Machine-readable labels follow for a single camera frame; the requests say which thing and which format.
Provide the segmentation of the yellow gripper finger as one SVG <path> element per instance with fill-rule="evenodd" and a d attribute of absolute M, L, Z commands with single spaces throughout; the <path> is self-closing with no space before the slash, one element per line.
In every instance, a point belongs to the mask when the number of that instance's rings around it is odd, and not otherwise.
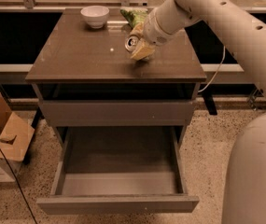
<path fill-rule="evenodd" d="M 143 37 L 144 24 L 142 22 L 137 23 L 130 32 L 130 36 L 136 36 L 139 39 Z"/>
<path fill-rule="evenodd" d="M 144 38 L 141 38 L 137 43 L 131 58 L 136 61 L 140 61 L 147 56 L 150 56 L 155 51 L 155 46 L 149 44 Z"/>

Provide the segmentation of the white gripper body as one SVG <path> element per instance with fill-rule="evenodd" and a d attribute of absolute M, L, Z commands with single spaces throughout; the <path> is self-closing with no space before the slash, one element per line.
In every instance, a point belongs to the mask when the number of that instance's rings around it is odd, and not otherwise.
<path fill-rule="evenodd" d="M 149 44 L 155 46 L 163 46 L 174 37 L 174 34 L 168 34 L 160 27 L 156 8 L 147 15 L 144 21 L 143 37 Z"/>

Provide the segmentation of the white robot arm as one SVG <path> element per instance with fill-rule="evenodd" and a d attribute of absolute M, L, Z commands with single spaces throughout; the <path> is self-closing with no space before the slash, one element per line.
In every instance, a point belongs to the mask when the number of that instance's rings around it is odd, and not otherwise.
<path fill-rule="evenodd" d="M 178 30 L 204 21 L 266 98 L 266 23 L 230 0 L 166 0 L 137 23 L 141 60 Z M 238 134 L 229 158 L 222 224 L 266 224 L 266 113 Z"/>

